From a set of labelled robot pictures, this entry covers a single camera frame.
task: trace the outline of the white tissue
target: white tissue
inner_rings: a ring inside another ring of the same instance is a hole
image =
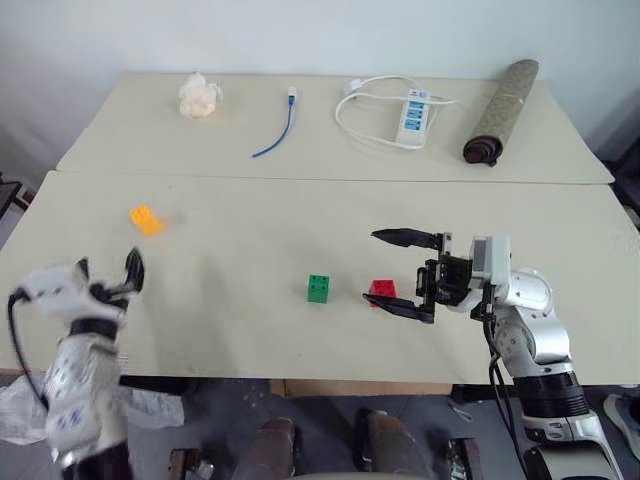
[[[198,72],[192,73],[178,91],[180,114],[188,118],[204,118],[216,109],[218,98],[222,100],[222,90]]]

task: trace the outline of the red toy brick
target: red toy brick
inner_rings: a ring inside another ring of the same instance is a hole
[[[396,296],[396,286],[393,283],[393,280],[374,280],[371,283],[371,287],[369,288],[369,293],[371,295],[381,295],[383,297],[394,297]],[[374,308],[377,308],[377,305],[370,303]]]

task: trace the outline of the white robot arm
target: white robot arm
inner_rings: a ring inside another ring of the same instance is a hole
[[[416,294],[423,299],[421,305],[370,294],[364,297],[390,313],[425,323],[433,323],[436,303],[483,322],[492,355],[492,382],[493,373],[499,375],[497,361],[502,359],[522,403],[525,432],[539,444],[525,454],[524,461],[520,458],[528,478],[582,475],[622,480],[598,416],[589,409],[576,378],[569,336],[556,317],[551,287],[535,270],[511,271],[507,235],[474,238],[469,259],[451,256],[450,233],[392,229],[373,236],[394,245],[438,251],[438,260],[427,260],[418,270]],[[500,399],[496,400],[520,457],[513,420],[509,425]]]
[[[86,259],[73,266],[29,274],[9,300],[9,328],[18,360],[47,410],[52,457],[69,479],[130,479],[127,422],[114,389],[120,380],[116,335],[124,326],[128,296],[142,289],[144,266],[136,249],[127,257],[127,279],[105,288],[89,283]],[[14,305],[33,302],[60,317],[69,335],[37,391],[22,355]]]

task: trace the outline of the yellow toy brick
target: yellow toy brick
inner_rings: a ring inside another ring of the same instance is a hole
[[[129,212],[129,215],[131,216],[131,221],[145,235],[154,235],[164,230],[164,224],[155,217],[151,209],[146,205],[134,208]]]

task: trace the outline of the green block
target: green block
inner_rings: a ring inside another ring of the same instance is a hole
[[[313,303],[327,303],[329,298],[329,277],[309,275],[307,301]]]

